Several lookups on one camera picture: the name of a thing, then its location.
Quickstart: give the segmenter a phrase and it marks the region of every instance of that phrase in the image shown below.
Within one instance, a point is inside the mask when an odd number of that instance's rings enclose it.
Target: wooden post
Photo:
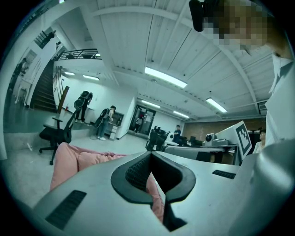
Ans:
[[[66,94],[68,93],[69,91],[69,86],[66,86],[64,91],[63,91],[63,94],[61,95],[61,98],[60,98],[60,101],[59,101],[59,107],[57,109],[57,113],[60,114],[61,113],[61,109],[63,108],[63,104],[64,104],[64,101],[65,101],[65,97],[66,97]]]

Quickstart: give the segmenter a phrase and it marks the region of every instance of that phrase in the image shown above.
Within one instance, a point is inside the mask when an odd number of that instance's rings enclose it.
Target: person's hair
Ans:
[[[266,133],[266,129],[261,129],[260,131],[259,131],[259,133],[261,134],[261,133]]]

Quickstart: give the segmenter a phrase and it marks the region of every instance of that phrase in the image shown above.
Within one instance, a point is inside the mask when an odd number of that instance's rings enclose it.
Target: doorway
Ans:
[[[134,131],[137,118],[142,117],[142,124],[139,127],[137,133],[142,134],[144,136],[148,136],[152,128],[155,114],[156,114],[156,111],[137,105],[129,130]]]

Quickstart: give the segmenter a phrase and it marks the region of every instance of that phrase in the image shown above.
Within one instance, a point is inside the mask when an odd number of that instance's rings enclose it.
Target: neck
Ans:
[[[274,18],[269,18],[269,24],[271,27],[268,27],[266,45],[279,57],[292,59],[291,49],[284,31],[280,29]]]

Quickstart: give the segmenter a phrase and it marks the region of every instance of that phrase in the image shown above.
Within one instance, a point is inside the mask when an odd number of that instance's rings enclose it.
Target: staircase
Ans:
[[[53,64],[50,60],[42,72],[33,93],[30,108],[57,113],[53,96]]]

